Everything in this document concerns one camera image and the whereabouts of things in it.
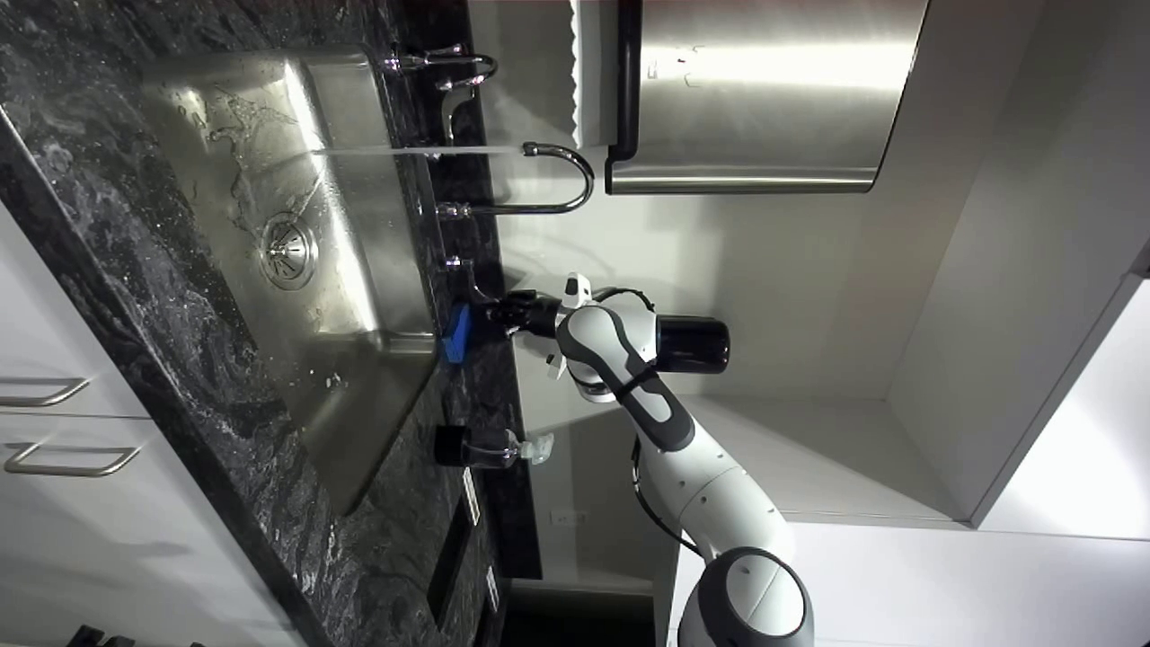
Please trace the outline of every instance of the stainless steel sink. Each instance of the stainless steel sink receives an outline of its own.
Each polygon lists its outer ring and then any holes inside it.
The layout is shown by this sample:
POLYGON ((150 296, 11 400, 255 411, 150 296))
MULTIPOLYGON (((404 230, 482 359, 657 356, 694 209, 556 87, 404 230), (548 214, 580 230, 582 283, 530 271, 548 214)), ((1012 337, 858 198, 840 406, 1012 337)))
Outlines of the stainless steel sink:
POLYGON ((334 511, 393 447, 431 362, 431 309, 362 59, 242 55, 144 79, 144 113, 279 378, 334 511))

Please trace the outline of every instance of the black cable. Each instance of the black cable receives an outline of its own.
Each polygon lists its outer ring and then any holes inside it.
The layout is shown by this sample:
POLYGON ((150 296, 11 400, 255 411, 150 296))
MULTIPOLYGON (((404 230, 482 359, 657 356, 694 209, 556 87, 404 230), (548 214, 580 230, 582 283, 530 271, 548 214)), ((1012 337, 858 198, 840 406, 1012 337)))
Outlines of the black cable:
POLYGON ((629 393, 635 393, 654 374, 657 374, 657 362, 645 362, 635 378, 629 378, 622 389, 615 389, 615 400, 627 400, 629 393))
POLYGON ((670 541, 676 541, 676 542, 688 545, 690 554, 703 556, 694 542, 688 542, 678 531, 671 531, 671 530, 649 511, 649 505, 648 505, 648 496, 645 496, 645 487, 641 487, 641 454, 645 454, 645 447, 641 447, 641 438, 635 438, 635 447, 634 447, 634 492, 635 492, 645 514, 648 514, 670 541))
POLYGON ((648 300, 648 290, 635 290, 635 287, 605 287, 605 290, 596 290, 596 302, 609 302, 609 300, 617 300, 617 296, 634 296, 654 312, 654 302, 648 300))

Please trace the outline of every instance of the metal panel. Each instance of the metal panel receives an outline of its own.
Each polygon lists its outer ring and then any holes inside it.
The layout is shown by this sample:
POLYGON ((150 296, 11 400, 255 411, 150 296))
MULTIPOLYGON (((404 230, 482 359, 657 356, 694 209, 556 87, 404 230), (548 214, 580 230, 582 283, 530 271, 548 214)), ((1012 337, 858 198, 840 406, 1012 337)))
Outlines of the metal panel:
POLYGON ((870 192, 924 13, 929 0, 645 0, 609 192, 870 192))

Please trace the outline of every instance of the drawer handle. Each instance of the drawer handle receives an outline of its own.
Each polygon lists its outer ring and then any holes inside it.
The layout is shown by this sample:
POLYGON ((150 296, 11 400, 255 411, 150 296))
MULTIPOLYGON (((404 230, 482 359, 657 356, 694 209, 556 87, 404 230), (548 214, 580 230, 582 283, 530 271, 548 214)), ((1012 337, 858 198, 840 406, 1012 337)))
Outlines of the drawer handle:
POLYGON ((18 454, 5 464, 6 476, 54 476, 54 477, 113 477, 131 468, 144 447, 43 447, 43 444, 18 444, 18 454), (36 454, 82 454, 82 458, 113 458, 98 468, 74 464, 31 464, 36 454))
POLYGON ((48 397, 0 397, 0 406, 48 411, 48 406, 62 406, 62 403, 74 400, 74 393, 88 389, 88 378, 0 378, 0 389, 5 385, 15 385, 15 389, 51 389, 51 385, 59 385, 59 393, 48 393, 48 397))

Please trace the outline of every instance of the sink drain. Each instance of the sink drain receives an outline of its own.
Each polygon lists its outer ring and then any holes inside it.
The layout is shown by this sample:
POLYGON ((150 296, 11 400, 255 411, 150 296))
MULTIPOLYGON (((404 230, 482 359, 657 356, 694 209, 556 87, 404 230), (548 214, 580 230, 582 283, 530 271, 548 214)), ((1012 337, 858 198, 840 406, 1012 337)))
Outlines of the sink drain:
POLYGON ((314 228, 296 216, 266 223, 258 260, 276 287, 306 287, 321 263, 314 228))

